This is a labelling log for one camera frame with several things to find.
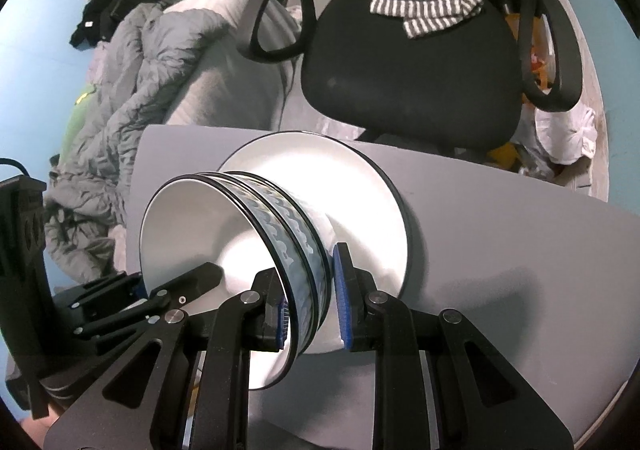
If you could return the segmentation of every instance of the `blanket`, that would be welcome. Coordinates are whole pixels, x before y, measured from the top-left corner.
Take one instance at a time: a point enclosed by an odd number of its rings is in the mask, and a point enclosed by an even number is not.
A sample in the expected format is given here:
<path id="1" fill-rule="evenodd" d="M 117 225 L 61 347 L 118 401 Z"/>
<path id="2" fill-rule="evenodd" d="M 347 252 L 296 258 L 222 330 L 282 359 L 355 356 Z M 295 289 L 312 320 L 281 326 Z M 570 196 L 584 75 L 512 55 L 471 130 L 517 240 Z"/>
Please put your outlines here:
<path id="1" fill-rule="evenodd" d="M 76 282 L 113 268 L 108 230 L 126 226 L 142 132 L 162 122 L 203 51 L 227 28 L 211 10 L 163 14 L 153 4 L 139 5 L 118 26 L 84 127 L 44 196 L 47 249 Z"/>

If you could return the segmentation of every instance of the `wall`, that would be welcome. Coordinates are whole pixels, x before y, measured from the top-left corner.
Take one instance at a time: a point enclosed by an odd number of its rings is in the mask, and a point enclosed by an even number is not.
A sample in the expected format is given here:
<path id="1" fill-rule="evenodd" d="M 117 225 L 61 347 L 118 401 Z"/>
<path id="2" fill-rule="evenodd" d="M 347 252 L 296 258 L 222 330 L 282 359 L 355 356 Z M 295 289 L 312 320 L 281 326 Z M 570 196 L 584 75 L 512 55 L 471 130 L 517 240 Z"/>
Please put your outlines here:
<path id="1" fill-rule="evenodd" d="M 640 40 L 614 0 L 569 0 L 598 74 L 609 134 L 609 202 L 640 214 Z"/>
<path id="2" fill-rule="evenodd" d="M 68 41 L 85 0 L 9 0 L 0 10 L 0 157 L 19 160 L 33 177 L 48 181 L 49 158 L 60 148 L 66 120 L 84 85 L 92 50 Z M 0 181 L 17 171 L 0 166 Z M 45 254 L 52 286 L 73 284 Z M 0 376 L 6 347 L 0 338 Z M 24 414 L 0 396 L 15 416 Z"/>

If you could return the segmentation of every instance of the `black and white striped hem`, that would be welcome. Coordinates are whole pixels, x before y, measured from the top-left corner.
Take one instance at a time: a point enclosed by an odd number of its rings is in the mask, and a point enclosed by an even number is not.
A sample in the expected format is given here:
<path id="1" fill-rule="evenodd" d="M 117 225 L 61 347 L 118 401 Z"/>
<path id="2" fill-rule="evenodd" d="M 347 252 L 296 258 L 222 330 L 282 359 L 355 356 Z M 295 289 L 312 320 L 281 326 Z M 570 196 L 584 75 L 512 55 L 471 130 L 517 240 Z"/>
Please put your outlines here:
<path id="1" fill-rule="evenodd" d="M 478 15 L 481 11 L 482 5 L 476 5 L 476 7 L 466 16 L 436 18 L 418 17 L 415 19 L 405 19 L 404 31 L 409 39 L 414 39 L 415 37 L 421 37 L 427 34 L 432 34 L 433 32 L 446 30 L 447 28 L 455 26 L 466 19 Z"/>
<path id="2" fill-rule="evenodd" d="M 418 18 L 466 18 L 482 0 L 371 0 L 369 10 L 372 14 L 403 19 Z"/>

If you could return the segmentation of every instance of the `chair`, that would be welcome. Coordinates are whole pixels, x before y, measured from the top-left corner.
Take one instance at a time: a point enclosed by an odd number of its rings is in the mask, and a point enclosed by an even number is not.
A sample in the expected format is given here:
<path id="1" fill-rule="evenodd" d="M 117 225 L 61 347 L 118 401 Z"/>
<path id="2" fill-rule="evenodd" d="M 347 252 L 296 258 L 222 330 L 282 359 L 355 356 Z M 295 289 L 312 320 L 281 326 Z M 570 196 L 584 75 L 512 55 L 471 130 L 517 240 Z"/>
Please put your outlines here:
<path id="1" fill-rule="evenodd" d="M 332 0 L 316 21 L 313 0 L 301 0 L 303 24 L 295 44 L 265 52 L 257 30 L 268 0 L 250 0 L 239 25 L 238 50 L 258 62 L 304 53 L 302 90 L 332 119 L 379 133 L 489 151 L 507 143 L 520 118 L 522 94 L 550 112 L 567 111 L 582 92 L 582 63 L 573 28 L 558 0 L 515 0 L 518 40 L 497 10 L 458 26 L 408 39 L 401 21 L 373 15 L 370 0 Z M 548 94 L 530 66 L 534 16 L 545 14 L 556 54 Z"/>

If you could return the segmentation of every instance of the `metal bolt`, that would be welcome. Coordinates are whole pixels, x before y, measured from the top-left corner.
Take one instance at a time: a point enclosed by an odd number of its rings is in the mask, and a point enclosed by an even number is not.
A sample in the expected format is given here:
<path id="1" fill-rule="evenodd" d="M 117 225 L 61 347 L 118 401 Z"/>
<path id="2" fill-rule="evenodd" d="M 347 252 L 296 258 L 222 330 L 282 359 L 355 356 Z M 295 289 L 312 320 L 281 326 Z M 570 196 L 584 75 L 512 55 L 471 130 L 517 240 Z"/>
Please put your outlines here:
<path id="1" fill-rule="evenodd" d="M 462 315 L 460 315 L 460 311 L 456 311 L 455 309 L 445 310 L 445 312 L 442 313 L 442 317 L 450 324 L 459 324 L 462 322 Z"/>
<path id="2" fill-rule="evenodd" d="M 184 311 L 182 309 L 172 309 L 171 311 L 168 311 L 166 315 L 164 315 L 164 319 L 169 324 L 177 324 L 178 322 L 182 322 L 183 318 Z"/>
<path id="3" fill-rule="evenodd" d="M 240 300 L 244 304 L 252 304 L 254 302 L 258 302 L 260 300 L 260 293 L 254 291 L 253 289 L 249 291 L 245 291 L 240 295 Z"/>
<path id="4" fill-rule="evenodd" d="M 369 293 L 369 300 L 374 304 L 383 304 L 389 300 L 389 296 L 384 291 L 372 291 Z"/>

